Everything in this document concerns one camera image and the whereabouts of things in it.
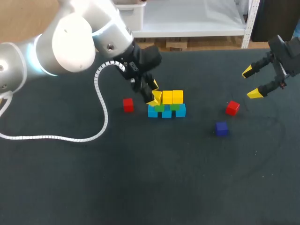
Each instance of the cube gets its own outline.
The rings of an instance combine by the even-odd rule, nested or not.
[[[164,112],[165,111],[165,105],[157,105],[157,106],[155,106],[154,107],[154,111],[160,112],[160,113]]]
[[[162,112],[162,118],[172,118],[172,111],[165,110],[164,112]]]
[[[170,110],[171,110],[170,105],[165,105],[165,111],[170,111]]]
[[[173,104],[173,91],[172,90],[164,90],[163,91],[163,104],[164,105],[172,105]]]
[[[217,136],[228,135],[228,127],[227,127],[226,122],[217,122],[216,123],[216,135]]]
[[[183,104],[183,91],[174,90],[173,91],[173,104]]]
[[[240,104],[231,101],[226,108],[226,114],[230,116],[235,116],[238,113],[239,109],[240,109]]]
[[[148,106],[148,117],[149,118],[157,118],[158,117],[158,112],[154,110],[154,107],[149,105]]]
[[[170,109],[171,109],[171,111],[177,111],[180,109],[180,104],[170,105]]]
[[[179,110],[176,111],[176,117],[186,116],[186,104],[181,104]]]
[[[124,112],[131,113],[134,111],[133,100],[132,98],[127,98],[123,100]]]

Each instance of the yellow cube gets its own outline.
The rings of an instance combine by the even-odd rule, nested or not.
[[[172,105],[173,104],[173,91],[164,90],[163,91],[163,104]]]
[[[152,94],[154,95],[154,98],[157,100],[158,105],[160,105],[161,104],[161,97],[162,97],[163,93],[161,91],[158,91],[158,90],[153,90]]]
[[[183,91],[174,90],[173,91],[173,104],[183,104]]]

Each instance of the black cabinet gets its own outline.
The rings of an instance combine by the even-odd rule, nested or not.
[[[261,0],[252,32],[252,41],[268,41],[279,34],[292,38],[300,18],[300,0]]]

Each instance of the white cable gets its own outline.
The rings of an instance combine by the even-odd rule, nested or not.
[[[62,136],[55,136],[55,135],[39,135],[39,136],[7,136],[4,135],[2,133],[0,133],[0,137],[5,138],[5,139],[9,139],[9,140],[32,140],[32,139],[58,139],[58,140],[62,140],[62,141],[67,141],[67,142],[90,142],[93,141],[97,138],[99,138],[106,130],[107,125],[108,125],[108,112],[107,112],[107,108],[105,105],[105,102],[103,100],[103,97],[101,95],[100,89],[99,89],[99,84],[98,84],[98,78],[99,75],[101,73],[101,71],[110,65],[116,65],[117,67],[119,67],[123,72],[125,71],[125,67],[123,64],[117,62],[117,61],[109,61],[106,63],[103,63],[99,69],[96,71],[95,74],[95,78],[94,78],[94,85],[95,85],[95,90],[96,93],[98,95],[99,101],[102,105],[103,108],[103,112],[104,112],[104,124],[102,129],[100,130],[100,132],[92,137],[89,138],[83,138],[83,139],[75,139],[75,138],[69,138],[69,137],[62,137]],[[12,92],[6,92],[5,94],[0,95],[0,98],[3,99],[7,99],[6,103],[4,104],[3,108],[0,110],[0,117],[2,116],[2,114],[7,110],[7,108],[9,107],[12,98],[13,98],[13,93]]]

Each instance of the red cube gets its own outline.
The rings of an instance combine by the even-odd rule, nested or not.
[[[240,104],[231,101],[226,108],[226,114],[230,116],[235,116],[238,113],[239,109],[240,109]]]
[[[124,112],[131,113],[134,111],[132,98],[127,98],[123,100]]]

